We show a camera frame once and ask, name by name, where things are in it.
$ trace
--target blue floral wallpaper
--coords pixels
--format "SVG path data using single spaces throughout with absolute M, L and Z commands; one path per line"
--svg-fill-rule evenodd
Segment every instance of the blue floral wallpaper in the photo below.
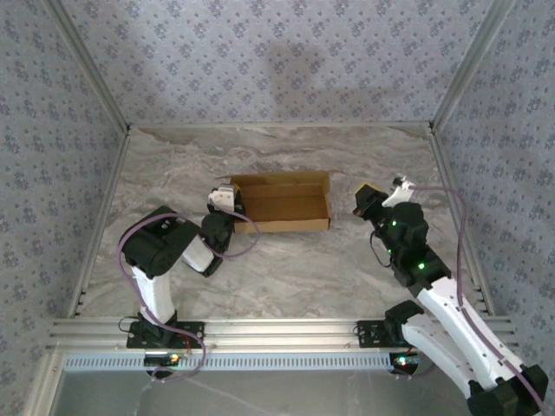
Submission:
M 490 3 L 64 1 L 143 125 L 429 120 Z
M 497 306 L 514 317 L 525 360 L 547 369 L 552 406 L 554 114 L 555 5 L 517 2 L 441 139 Z
M 0 414 L 65 316 L 120 135 L 37 0 L 0 2 Z

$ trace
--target marble floor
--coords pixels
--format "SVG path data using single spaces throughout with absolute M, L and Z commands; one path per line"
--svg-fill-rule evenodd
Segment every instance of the marble floor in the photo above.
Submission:
M 421 185 L 439 174 L 424 128 L 392 127 L 197 127 L 133 131 L 108 216 L 83 316 L 134 314 L 139 303 L 121 277 L 115 248 L 131 224 L 169 205 L 199 224 L 206 197 L 225 175 L 325 169 L 330 171 L 328 231 L 264 234 L 255 249 L 226 261 L 204 278 L 181 261 L 170 271 L 181 318 L 383 316 L 410 299 L 391 270 L 369 248 L 371 225 L 354 217 L 354 191 L 368 181 L 389 189 L 397 173 Z M 415 196 L 430 224 L 428 241 L 453 269 L 456 232 L 441 193 Z M 229 253 L 252 239 L 235 235 Z M 378 254 L 387 256 L 378 248 Z M 465 291 L 473 284 L 465 271 Z

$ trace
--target white perforated strip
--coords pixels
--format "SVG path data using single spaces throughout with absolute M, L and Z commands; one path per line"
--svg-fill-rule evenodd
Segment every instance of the white perforated strip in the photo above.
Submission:
M 65 371 L 144 370 L 143 354 L 69 354 Z M 193 369 L 200 357 L 182 358 L 179 370 Z M 388 353 L 324 354 L 211 354 L 203 371 L 283 371 L 283 370 L 387 370 L 392 368 Z

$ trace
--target black mounting bracket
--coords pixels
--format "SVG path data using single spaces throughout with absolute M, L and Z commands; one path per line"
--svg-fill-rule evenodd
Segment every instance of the black mounting bracket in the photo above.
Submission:
M 386 327 L 385 321 L 358 321 L 355 326 L 360 348 L 409 348 L 404 340 L 395 341 Z
M 174 325 L 177 329 L 183 329 L 187 332 L 196 334 L 201 340 L 205 336 L 204 322 L 178 321 Z M 160 338 L 148 331 L 140 322 L 133 322 L 129 327 L 127 335 L 127 348 L 129 349 L 201 349 L 198 342 L 191 337 L 181 334 L 175 336 L 166 343 L 160 344 Z

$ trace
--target open cardboard box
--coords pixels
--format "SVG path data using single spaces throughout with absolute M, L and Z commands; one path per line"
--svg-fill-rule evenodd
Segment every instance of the open cardboard box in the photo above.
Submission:
M 330 227 L 330 175 L 326 171 L 234 175 L 230 183 L 241 191 L 246 215 L 260 232 L 319 231 Z M 235 232 L 255 232 L 236 221 Z

